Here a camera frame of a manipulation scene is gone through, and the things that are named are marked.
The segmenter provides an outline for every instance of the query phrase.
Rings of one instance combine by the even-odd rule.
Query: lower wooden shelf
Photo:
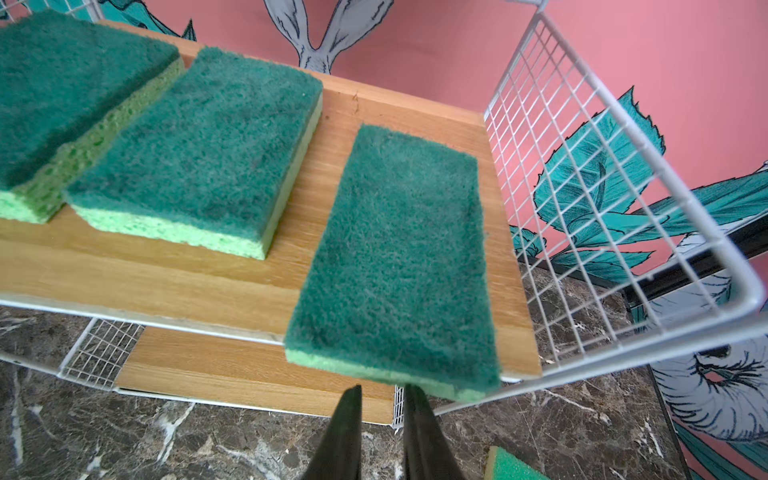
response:
[[[116,385],[234,405],[330,416],[344,390],[362,385],[362,420],[389,425],[395,389],[293,365],[282,346],[146,328]]]

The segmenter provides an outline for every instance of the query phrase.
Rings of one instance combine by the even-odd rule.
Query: green sponge on countertop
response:
[[[549,480],[500,447],[491,447],[483,480]]]
[[[173,45],[46,10],[0,28],[0,217],[48,221],[62,190],[184,72]]]
[[[477,160],[364,125],[285,338],[290,362],[457,400],[499,387]]]
[[[295,68],[205,48],[68,202],[99,230],[264,259],[322,91]]]

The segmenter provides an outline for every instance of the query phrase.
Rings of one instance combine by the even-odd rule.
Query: brown marble surface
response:
[[[87,319],[0,307],[0,349],[58,364]],[[0,363],[3,478],[299,478],[326,419],[121,396]],[[440,418],[468,480],[499,445],[549,478],[685,478],[646,368]],[[402,430],[364,425],[363,478],[402,477]]]

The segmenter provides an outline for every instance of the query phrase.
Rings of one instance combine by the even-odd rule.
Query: wooden shelf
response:
[[[187,64],[203,47],[128,25],[110,25],[176,44]],[[267,260],[100,232],[65,207],[46,225],[0,220],[0,302],[279,344],[326,226],[357,130],[367,123],[427,138],[478,159],[488,289],[499,359],[506,376],[540,376],[482,116],[310,73],[324,84],[323,115]],[[148,349],[144,345],[155,335],[160,333],[147,329],[137,351]],[[189,346],[177,346],[185,352],[193,353],[193,344],[202,349],[209,348],[205,346],[209,343],[214,350],[225,346],[225,340],[212,337],[193,341],[187,334],[165,335],[178,338],[177,342],[189,339]],[[164,349],[162,343],[152,344]],[[252,347],[254,351],[267,348]],[[130,378],[134,361],[132,356],[122,380]]]
[[[392,424],[395,388],[293,365],[283,347],[146,328],[117,379],[122,389],[330,416],[362,385],[362,420]]]

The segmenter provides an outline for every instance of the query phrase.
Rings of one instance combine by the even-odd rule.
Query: white metal frame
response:
[[[0,14],[3,12],[10,14],[10,8],[16,5],[25,5],[25,0],[16,0],[5,5],[3,5],[3,1],[5,0],[0,0]],[[92,21],[104,17],[97,0],[72,0],[73,3],[77,3],[75,7],[72,7],[69,0],[64,1],[70,13],[87,8]],[[542,257],[530,257],[527,253],[527,247],[531,246],[532,242],[527,241],[518,231],[516,233],[517,241],[523,246],[521,251],[517,253],[518,263],[521,266],[524,282],[527,282],[533,291],[533,295],[528,298],[529,307],[541,314],[543,322],[537,326],[537,331],[540,334],[545,334],[547,339],[545,344],[539,345],[540,352],[544,350],[542,355],[544,376],[540,379],[519,382],[513,372],[503,372],[503,380],[517,383],[502,388],[478,402],[452,403],[438,407],[435,409],[436,414],[639,366],[681,353],[711,348],[768,331],[766,317],[750,315],[760,308],[764,291],[760,279],[749,267],[741,252],[720,231],[712,217],[675,174],[644,132],[619,105],[616,97],[578,56],[552,20],[543,12],[546,0],[518,1],[537,5],[539,8],[526,28],[523,38],[485,112],[492,153],[497,164],[499,178],[503,184],[502,192],[505,194],[505,201],[511,206],[509,210],[513,212],[509,218],[510,224],[526,227],[546,236],[555,230],[553,223],[559,221],[559,224],[563,226],[564,232],[561,232],[560,235],[562,237],[564,234],[564,240],[560,240],[558,245],[575,250],[573,236],[590,223],[596,223],[606,234],[607,245],[586,257],[575,255],[575,265],[570,271],[566,274],[558,274],[552,266],[551,258],[555,249],[552,246],[547,246],[541,252],[543,253]],[[602,111],[602,113],[593,116],[598,111]],[[564,126],[558,123],[563,119],[561,115],[569,116],[571,114],[573,114],[573,118],[567,121]],[[605,138],[599,127],[601,122],[607,121],[609,118],[620,127],[618,132]],[[565,140],[573,134],[581,121],[590,127],[599,138],[599,145],[592,157],[580,166],[575,160],[573,152],[578,146],[578,142],[568,144]],[[632,152],[625,151],[620,154],[614,152],[611,142],[620,134],[628,137],[634,146]],[[558,203],[558,190],[562,186],[555,187],[551,179],[554,170],[548,170],[545,166],[550,153],[560,145],[563,145],[567,153],[565,161],[573,167],[574,173],[571,178],[577,179],[581,187],[581,195],[568,205]],[[598,154],[606,154],[610,158],[612,170],[588,187],[582,171],[589,161]],[[632,157],[638,155],[650,165],[653,171],[653,175],[644,180],[642,185],[634,185],[623,167]],[[540,218],[536,208],[534,208],[534,193],[538,187],[538,181],[531,179],[538,178],[539,174],[541,174],[542,181],[547,182],[550,191],[553,192],[550,198],[556,206],[557,218],[549,222]],[[647,225],[626,233],[624,237],[630,236],[641,228],[653,228],[658,231],[661,241],[673,252],[667,265],[680,266],[691,283],[706,293],[701,286],[700,278],[687,261],[692,253],[675,251],[674,242],[660,224],[660,216],[653,215],[646,200],[641,195],[643,186],[651,181],[660,182],[676,200],[674,207],[664,213],[668,214],[673,210],[681,209],[706,239],[707,247],[711,248],[720,263],[728,268],[733,276],[733,283],[737,287],[738,294],[734,295],[729,303],[718,306],[710,299],[708,310],[700,311],[689,318],[678,319],[674,322],[659,318],[650,309],[647,309],[648,318],[643,323],[617,326],[612,322],[612,319],[603,309],[601,301],[625,287],[630,287],[647,305],[647,298],[644,296],[639,282],[643,279],[652,278],[654,275],[654,271],[641,275],[632,273],[630,266],[619,254],[622,238],[611,236],[604,221],[604,215],[611,207],[599,210],[592,199],[591,192],[614,174],[621,176],[631,192],[631,198],[645,212],[648,219]],[[590,206],[594,216],[591,222],[580,225],[574,231],[568,231],[567,223],[563,217],[564,212],[583,201],[586,201]],[[600,254],[606,252],[617,254],[621,267],[627,274],[627,281],[610,289],[601,289],[591,282],[588,275],[588,265],[596,260]],[[545,272],[545,276],[548,276],[547,285],[542,288],[537,286],[534,281],[534,271],[537,268],[539,273]],[[582,273],[584,284],[591,294],[590,298],[576,306],[568,302],[568,295],[562,285],[564,278],[573,272]],[[541,296],[548,291],[556,293],[556,297],[562,302],[561,306],[564,313],[558,314],[556,318],[548,318],[541,302]],[[83,312],[71,310],[68,305],[39,303],[36,299],[2,299],[2,302],[14,306],[83,314]],[[582,338],[584,334],[579,333],[574,315],[589,306],[593,306],[601,313],[604,331],[600,335],[584,339]],[[280,336],[267,337],[261,333],[246,333],[239,330],[201,332],[181,321],[178,325],[157,324],[150,317],[132,316],[125,312],[100,311],[91,312],[91,314],[102,318],[91,320],[80,339],[70,350],[67,358],[58,368],[5,352],[0,352],[0,359],[99,389],[129,395],[229,405],[222,402],[182,399],[175,396],[123,390],[114,385],[114,379],[131,348],[135,345],[137,336],[141,334],[143,325],[158,325],[257,342],[282,343]],[[572,336],[574,341],[567,348],[559,349],[556,345],[551,331],[555,324],[564,326]],[[396,387],[393,412],[393,426],[395,427],[402,424],[402,402],[402,389]]]

